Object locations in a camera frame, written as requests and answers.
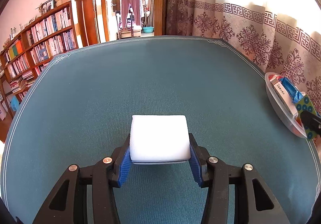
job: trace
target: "teal tablecloth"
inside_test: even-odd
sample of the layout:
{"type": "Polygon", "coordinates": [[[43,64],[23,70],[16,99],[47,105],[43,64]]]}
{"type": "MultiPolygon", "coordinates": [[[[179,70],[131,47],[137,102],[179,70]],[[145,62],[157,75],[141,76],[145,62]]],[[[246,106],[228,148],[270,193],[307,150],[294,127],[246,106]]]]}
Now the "teal tablecloth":
{"type": "MultiPolygon", "coordinates": [[[[220,40],[140,38],[57,56],[12,123],[2,198],[30,224],[67,166],[92,165],[122,145],[133,114],[183,114],[199,145],[228,164],[252,163],[290,222],[305,223],[319,190],[320,160],[313,144],[282,124],[264,84],[256,66],[220,40]]],[[[188,163],[133,165],[115,189],[122,224],[200,223],[206,193],[188,163]]]]}

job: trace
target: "metal screw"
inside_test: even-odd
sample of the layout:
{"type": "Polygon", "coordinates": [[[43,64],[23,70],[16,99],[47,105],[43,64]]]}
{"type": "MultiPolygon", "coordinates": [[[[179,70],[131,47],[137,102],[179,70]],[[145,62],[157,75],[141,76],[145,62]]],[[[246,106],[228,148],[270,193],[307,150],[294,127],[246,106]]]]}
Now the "metal screw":
{"type": "Polygon", "coordinates": [[[244,168],[245,168],[246,170],[248,170],[248,171],[253,170],[253,166],[252,166],[251,164],[245,164],[245,165],[244,165],[244,168]]]}
{"type": "Polygon", "coordinates": [[[104,158],[102,161],[103,161],[104,163],[108,164],[108,163],[111,163],[112,160],[113,160],[112,158],[106,157],[106,158],[104,158]]]}
{"type": "Polygon", "coordinates": [[[77,165],[75,165],[75,164],[70,165],[70,166],[69,166],[69,170],[70,170],[70,171],[75,171],[75,170],[77,170],[77,165]]]}
{"type": "Polygon", "coordinates": [[[219,160],[218,158],[216,157],[209,157],[208,160],[211,162],[211,163],[217,163],[219,160]]]}

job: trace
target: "blue snack package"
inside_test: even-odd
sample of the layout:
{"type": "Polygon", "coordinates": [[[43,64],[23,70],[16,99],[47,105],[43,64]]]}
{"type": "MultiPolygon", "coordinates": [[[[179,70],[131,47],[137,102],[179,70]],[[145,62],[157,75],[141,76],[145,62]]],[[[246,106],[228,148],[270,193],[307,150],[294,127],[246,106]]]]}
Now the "blue snack package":
{"type": "Polygon", "coordinates": [[[292,97],[293,103],[296,104],[303,98],[303,95],[300,91],[291,83],[291,81],[287,77],[283,77],[280,79],[281,84],[287,90],[288,94],[292,97]]]}

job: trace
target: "white sponge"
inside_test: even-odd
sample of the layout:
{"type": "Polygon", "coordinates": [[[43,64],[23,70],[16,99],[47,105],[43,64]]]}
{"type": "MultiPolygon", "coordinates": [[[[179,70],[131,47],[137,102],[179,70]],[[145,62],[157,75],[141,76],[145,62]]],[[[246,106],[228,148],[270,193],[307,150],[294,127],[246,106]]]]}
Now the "white sponge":
{"type": "Polygon", "coordinates": [[[133,115],[129,142],[135,164],[170,164],[189,160],[184,115],[133,115]]]}

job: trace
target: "hanging clothes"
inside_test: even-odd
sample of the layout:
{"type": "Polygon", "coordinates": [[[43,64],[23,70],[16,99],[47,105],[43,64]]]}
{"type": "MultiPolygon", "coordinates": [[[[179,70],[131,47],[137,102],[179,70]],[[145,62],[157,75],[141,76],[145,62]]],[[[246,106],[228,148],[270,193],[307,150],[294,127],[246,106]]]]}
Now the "hanging clothes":
{"type": "Polygon", "coordinates": [[[127,27],[127,15],[130,5],[133,8],[136,25],[141,25],[140,0],[121,0],[121,19],[123,28],[127,27]]]}

